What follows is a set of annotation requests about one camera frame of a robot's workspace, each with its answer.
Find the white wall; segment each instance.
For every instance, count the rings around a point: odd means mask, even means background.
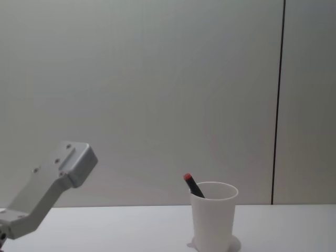
[[[99,165],[58,206],[270,203],[281,0],[0,2],[0,206],[61,139]]]
[[[275,203],[336,203],[335,1],[286,2]]]

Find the pen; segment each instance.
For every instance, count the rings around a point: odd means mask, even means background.
[[[194,181],[193,177],[191,176],[190,173],[186,173],[183,176],[184,180],[186,181],[186,183],[188,184],[189,188],[190,188],[190,192],[198,197],[204,198],[204,195],[201,191],[201,189],[199,188],[199,186],[196,184],[196,182]]]

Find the paper cup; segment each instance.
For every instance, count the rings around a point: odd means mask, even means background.
[[[191,194],[195,246],[199,252],[227,252],[238,189],[221,182],[198,183],[205,198]]]

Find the robotic arm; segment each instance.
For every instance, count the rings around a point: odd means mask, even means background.
[[[98,159],[87,143],[61,142],[7,209],[0,212],[0,249],[37,229],[60,195],[80,187]]]

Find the white table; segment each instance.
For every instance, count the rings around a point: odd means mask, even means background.
[[[234,235],[241,252],[335,252],[336,205],[237,206]],[[190,206],[54,208],[4,250],[195,252],[192,237]]]

